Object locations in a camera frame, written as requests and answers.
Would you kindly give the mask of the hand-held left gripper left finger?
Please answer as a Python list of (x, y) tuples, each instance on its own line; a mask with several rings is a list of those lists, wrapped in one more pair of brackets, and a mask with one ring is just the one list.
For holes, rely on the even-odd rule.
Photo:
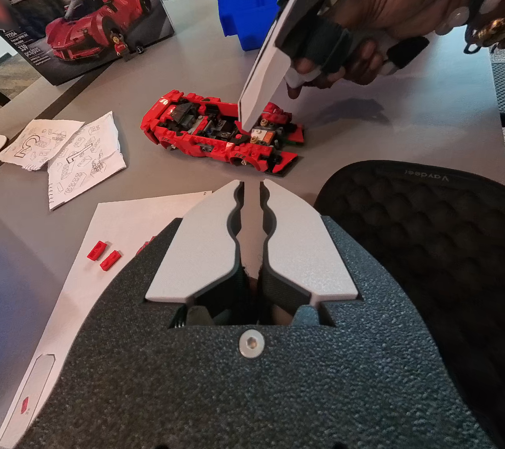
[(238, 273), (244, 182), (233, 180), (183, 217), (145, 299), (188, 302)]

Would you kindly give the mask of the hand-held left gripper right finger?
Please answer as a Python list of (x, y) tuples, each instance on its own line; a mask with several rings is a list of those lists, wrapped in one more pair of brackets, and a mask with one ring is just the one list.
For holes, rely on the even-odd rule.
[(318, 307), (358, 297), (357, 287), (322, 216), (281, 185), (260, 183), (262, 291), (279, 307)]

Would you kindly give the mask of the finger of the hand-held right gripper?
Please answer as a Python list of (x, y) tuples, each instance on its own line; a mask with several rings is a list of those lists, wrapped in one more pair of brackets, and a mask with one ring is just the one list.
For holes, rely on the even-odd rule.
[(252, 66), (238, 101), (239, 121), (250, 131), (291, 66), (291, 57), (275, 45), (285, 16), (276, 19)]

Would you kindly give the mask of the red toy brick car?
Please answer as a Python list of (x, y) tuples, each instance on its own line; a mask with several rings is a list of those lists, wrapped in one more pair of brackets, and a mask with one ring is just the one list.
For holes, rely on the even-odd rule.
[(283, 176), (299, 157), (286, 147), (305, 142), (305, 127), (294, 123), (292, 113), (274, 103), (265, 106), (247, 132), (237, 104), (175, 89), (155, 102), (142, 118), (140, 128), (164, 149), (250, 166), (276, 176)]

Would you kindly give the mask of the white instruction booklet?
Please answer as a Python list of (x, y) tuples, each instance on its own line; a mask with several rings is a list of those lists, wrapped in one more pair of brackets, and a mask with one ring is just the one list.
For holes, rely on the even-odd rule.
[[(182, 218), (212, 191), (97, 205), (77, 256), (41, 338), (4, 417), (1, 448), (14, 448), (47, 402), (84, 320), (120, 270), (173, 219)], [(108, 244), (97, 261), (86, 256), (98, 241)], [(100, 263), (113, 251), (121, 259), (109, 270)]]

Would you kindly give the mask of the black padded seat cushion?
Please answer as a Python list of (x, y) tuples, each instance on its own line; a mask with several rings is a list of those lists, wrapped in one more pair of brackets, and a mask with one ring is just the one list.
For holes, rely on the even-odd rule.
[(504, 185), (447, 168), (363, 161), (314, 208), (386, 268), (479, 424), (504, 448)]

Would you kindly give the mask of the printed white paper bag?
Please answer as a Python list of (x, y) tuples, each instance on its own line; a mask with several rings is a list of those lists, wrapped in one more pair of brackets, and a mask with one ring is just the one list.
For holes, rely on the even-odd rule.
[(55, 210), (126, 169), (113, 112), (83, 125), (47, 164), (48, 208)]
[(83, 125), (84, 122), (75, 120), (34, 119), (1, 151), (1, 162), (37, 171), (54, 158)]

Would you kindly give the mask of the toy car set box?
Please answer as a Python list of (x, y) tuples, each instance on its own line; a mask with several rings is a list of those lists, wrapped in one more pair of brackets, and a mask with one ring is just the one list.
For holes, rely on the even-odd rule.
[(170, 38), (162, 0), (1, 0), (1, 39), (61, 85)]

